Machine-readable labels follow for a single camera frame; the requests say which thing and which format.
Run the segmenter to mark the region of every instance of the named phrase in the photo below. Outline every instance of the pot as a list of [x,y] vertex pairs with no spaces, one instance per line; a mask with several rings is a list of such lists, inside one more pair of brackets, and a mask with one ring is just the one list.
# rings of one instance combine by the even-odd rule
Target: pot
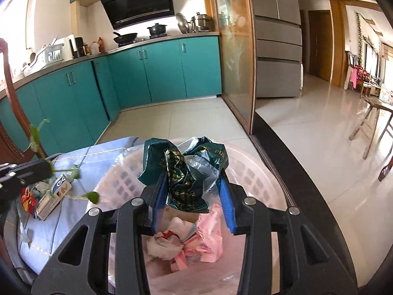
[[196,13],[196,16],[191,18],[191,25],[193,32],[211,31],[212,18],[207,14]]
[[121,35],[117,32],[113,32],[113,34],[117,35],[117,37],[113,39],[117,44],[132,42],[135,40],[136,36],[138,35],[138,33],[128,33],[125,35]]
[[166,32],[166,25],[165,24],[154,24],[152,27],[148,28],[150,31],[150,35],[160,35],[160,34],[164,34]]

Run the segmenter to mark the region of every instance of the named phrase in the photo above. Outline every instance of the floor tile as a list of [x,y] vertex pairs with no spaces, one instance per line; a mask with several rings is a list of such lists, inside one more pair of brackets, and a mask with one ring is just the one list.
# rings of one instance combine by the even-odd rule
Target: floor tile
[[351,252],[358,284],[366,284],[393,240],[393,174],[382,183],[377,180],[391,155],[390,136],[378,142],[390,114],[380,113],[370,153],[363,160],[369,140],[361,132],[348,139],[367,110],[356,91],[307,75],[299,98],[258,99],[255,107],[327,201]]
[[170,138],[207,136],[221,142],[247,137],[228,107],[199,111],[174,112],[170,121]]
[[170,110],[170,104],[164,104],[120,112],[99,143],[126,136],[137,136],[145,140],[153,137],[168,138]]

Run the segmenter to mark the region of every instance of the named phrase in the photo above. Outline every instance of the bottle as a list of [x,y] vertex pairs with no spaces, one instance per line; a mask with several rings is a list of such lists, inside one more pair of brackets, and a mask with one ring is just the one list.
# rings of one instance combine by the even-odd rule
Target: bottle
[[99,53],[99,44],[96,41],[94,41],[90,46],[90,52],[92,55]]
[[102,53],[102,52],[105,52],[104,40],[103,40],[101,37],[98,38],[98,44],[99,44],[99,51],[100,51],[101,53]]

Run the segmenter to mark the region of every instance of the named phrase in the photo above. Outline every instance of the baseboard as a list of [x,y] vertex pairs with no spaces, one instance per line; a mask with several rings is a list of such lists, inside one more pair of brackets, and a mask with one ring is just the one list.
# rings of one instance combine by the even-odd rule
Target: baseboard
[[169,104],[169,103],[178,103],[178,102],[204,100],[204,99],[214,99],[216,97],[217,97],[217,95],[209,95],[209,96],[193,97],[192,99],[181,99],[181,100],[173,100],[173,101],[166,101],[166,102],[150,103],[150,104],[145,104],[145,105],[133,106],[130,108],[123,108],[120,110],[120,112],[129,111],[129,110],[136,110],[137,108],[146,108],[146,107],[150,107],[150,106]]

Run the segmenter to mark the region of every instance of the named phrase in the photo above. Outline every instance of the light blue bedsheet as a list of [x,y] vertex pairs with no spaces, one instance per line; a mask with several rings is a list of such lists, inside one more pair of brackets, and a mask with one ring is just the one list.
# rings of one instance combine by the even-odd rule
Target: light blue bedsheet
[[72,182],[72,189],[46,220],[34,219],[25,212],[21,215],[23,228],[31,240],[29,243],[22,242],[15,206],[10,209],[4,239],[11,260],[25,282],[31,284],[34,281],[68,232],[85,214],[88,200],[81,196],[94,190],[119,154],[143,143],[142,139],[128,137],[60,155],[55,168],[67,169],[77,164],[82,177]]

